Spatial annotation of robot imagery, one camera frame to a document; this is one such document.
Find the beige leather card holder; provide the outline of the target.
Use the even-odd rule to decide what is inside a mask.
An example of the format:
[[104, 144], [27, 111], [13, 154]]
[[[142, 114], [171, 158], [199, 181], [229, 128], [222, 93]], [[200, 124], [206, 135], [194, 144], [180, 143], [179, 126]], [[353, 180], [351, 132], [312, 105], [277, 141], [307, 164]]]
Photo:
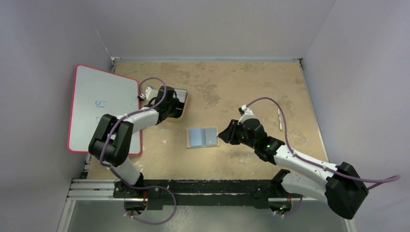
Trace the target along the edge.
[[218, 145], [214, 145], [214, 146], [202, 146], [202, 147], [189, 147], [189, 137], [188, 137], [188, 130], [189, 130], [190, 128], [188, 128], [188, 129], [186, 129], [186, 147], [187, 148], [204, 148], [204, 147], [216, 147], [216, 146], [220, 146], [220, 140], [219, 140], [219, 137], [218, 137]]

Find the blue credit card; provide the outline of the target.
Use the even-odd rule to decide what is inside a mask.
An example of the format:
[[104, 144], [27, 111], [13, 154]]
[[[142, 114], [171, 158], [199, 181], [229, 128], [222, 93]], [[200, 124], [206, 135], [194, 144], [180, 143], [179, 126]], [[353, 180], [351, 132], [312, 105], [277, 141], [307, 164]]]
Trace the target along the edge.
[[205, 145], [205, 132], [203, 128], [191, 128], [188, 130], [189, 147], [202, 147]]

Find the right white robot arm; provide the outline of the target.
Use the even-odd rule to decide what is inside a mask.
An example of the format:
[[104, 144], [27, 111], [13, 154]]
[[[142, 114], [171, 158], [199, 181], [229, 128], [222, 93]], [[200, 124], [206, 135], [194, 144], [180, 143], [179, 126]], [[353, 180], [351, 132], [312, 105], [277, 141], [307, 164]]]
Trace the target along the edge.
[[271, 190], [276, 196], [304, 195], [326, 203], [342, 218], [353, 219], [368, 195], [368, 188], [359, 181], [360, 176], [352, 165], [346, 162], [336, 165], [299, 152], [293, 154], [285, 142], [267, 135], [255, 118], [244, 123], [231, 120], [218, 137], [227, 144], [244, 144], [254, 149], [261, 160], [295, 172], [273, 181]]

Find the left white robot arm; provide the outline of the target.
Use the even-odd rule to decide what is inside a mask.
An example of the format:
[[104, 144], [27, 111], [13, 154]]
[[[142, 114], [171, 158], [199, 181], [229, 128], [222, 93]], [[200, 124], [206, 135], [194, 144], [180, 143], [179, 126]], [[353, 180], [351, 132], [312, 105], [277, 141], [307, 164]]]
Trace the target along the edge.
[[132, 136], [168, 118], [181, 119], [187, 97], [186, 89], [147, 87], [139, 96], [146, 101], [140, 110], [123, 116], [105, 114], [101, 117], [88, 152], [126, 183], [125, 191], [131, 197], [137, 198], [144, 193], [144, 176], [129, 158]]

